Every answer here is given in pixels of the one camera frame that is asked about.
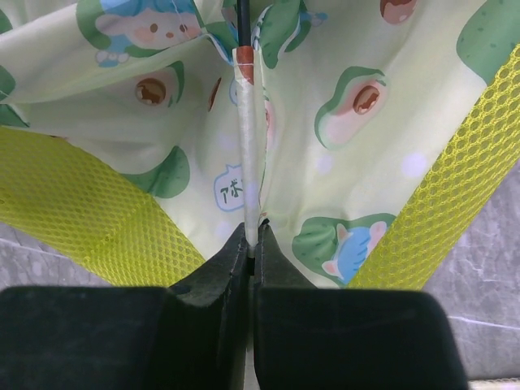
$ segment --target yellow mesh fabric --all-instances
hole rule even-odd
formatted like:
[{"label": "yellow mesh fabric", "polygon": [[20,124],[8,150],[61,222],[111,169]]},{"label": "yellow mesh fabric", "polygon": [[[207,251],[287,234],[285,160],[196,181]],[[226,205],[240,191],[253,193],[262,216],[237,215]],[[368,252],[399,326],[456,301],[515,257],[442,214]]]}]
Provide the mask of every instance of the yellow mesh fabric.
[{"label": "yellow mesh fabric", "polygon": [[421,288],[520,158],[520,45],[350,288]]},{"label": "yellow mesh fabric", "polygon": [[0,220],[113,284],[167,286],[203,263],[151,196],[50,136],[0,128]]}]

